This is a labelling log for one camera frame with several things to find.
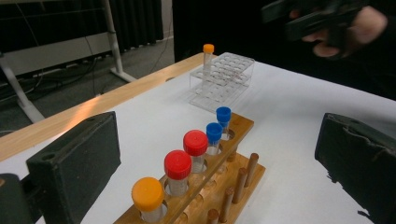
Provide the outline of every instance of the white table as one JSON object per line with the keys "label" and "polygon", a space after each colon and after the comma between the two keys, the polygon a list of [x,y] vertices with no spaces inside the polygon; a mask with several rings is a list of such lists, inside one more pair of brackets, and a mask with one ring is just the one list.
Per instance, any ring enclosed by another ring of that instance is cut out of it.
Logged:
{"label": "white table", "polygon": [[[163,158],[182,149],[184,133],[204,131],[213,113],[189,104],[190,76],[185,73],[115,106],[121,166],[83,223],[112,223],[131,205],[131,187],[144,176],[161,178]],[[255,63],[250,87],[231,106],[252,119],[252,130],[239,144],[246,157],[260,155],[266,172],[237,223],[372,223],[361,207],[327,177],[314,159],[324,113],[360,120],[396,137],[396,103],[312,77]],[[24,161],[51,139],[0,162],[1,173],[27,175]]]}

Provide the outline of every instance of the orange cap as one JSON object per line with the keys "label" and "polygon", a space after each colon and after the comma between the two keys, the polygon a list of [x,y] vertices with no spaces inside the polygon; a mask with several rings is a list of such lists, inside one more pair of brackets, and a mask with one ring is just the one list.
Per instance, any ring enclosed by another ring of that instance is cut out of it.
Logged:
{"label": "orange cap", "polygon": [[204,44],[204,53],[213,53],[215,52],[215,46],[212,44]]}
{"label": "orange cap", "polygon": [[151,212],[163,203],[163,185],[153,177],[139,179],[132,188],[134,206],[142,212]]}

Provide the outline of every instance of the blue cap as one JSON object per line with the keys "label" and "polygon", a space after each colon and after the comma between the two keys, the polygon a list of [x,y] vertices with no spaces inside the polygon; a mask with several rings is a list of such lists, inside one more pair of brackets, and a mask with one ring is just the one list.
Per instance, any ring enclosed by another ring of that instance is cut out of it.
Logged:
{"label": "blue cap", "polygon": [[222,134],[222,127],[220,124],[213,122],[206,125],[206,135],[209,143],[220,140]]}
{"label": "blue cap", "polygon": [[219,122],[228,122],[231,119],[231,109],[227,106],[221,106],[216,110],[216,116]]}

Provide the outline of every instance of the test tube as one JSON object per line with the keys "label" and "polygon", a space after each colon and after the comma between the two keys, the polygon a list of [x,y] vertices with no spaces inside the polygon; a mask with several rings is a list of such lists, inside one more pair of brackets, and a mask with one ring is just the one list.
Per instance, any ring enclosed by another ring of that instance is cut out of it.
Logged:
{"label": "test tube", "polygon": [[209,87],[209,79],[212,67],[212,56],[215,46],[212,44],[204,44],[204,68],[202,77],[202,93],[206,93]]}
{"label": "test tube", "polygon": [[184,150],[191,156],[192,173],[201,173],[205,169],[205,152],[207,150],[207,136],[199,130],[191,130],[184,134]]}
{"label": "test tube", "polygon": [[222,133],[222,127],[216,122],[209,123],[206,125],[206,136],[207,136],[207,151],[208,155],[219,154],[219,143]]}
{"label": "test tube", "polygon": [[168,176],[169,194],[181,196],[188,189],[188,176],[191,172],[191,157],[183,150],[169,152],[164,160],[165,173]]}
{"label": "test tube", "polygon": [[231,109],[227,106],[221,106],[216,109],[216,117],[218,119],[219,124],[222,127],[222,140],[229,140],[229,124],[231,119]]}
{"label": "test tube", "polygon": [[134,206],[141,218],[149,223],[160,221],[165,215],[163,209],[163,185],[153,177],[139,179],[132,188]]}

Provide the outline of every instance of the red cap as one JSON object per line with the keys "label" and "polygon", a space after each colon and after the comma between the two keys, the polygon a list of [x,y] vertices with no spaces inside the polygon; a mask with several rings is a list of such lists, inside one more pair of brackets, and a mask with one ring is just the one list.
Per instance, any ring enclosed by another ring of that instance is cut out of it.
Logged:
{"label": "red cap", "polygon": [[164,168],[169,178],[184,179],[191,172],[191,157],[183,150],[173,150],[166,155]]}
{"label": "red cap", "polygon": [[199,130],[191,130],[184,134],[184,150],[191,156],[201,156],[207,150],[207,136]]}

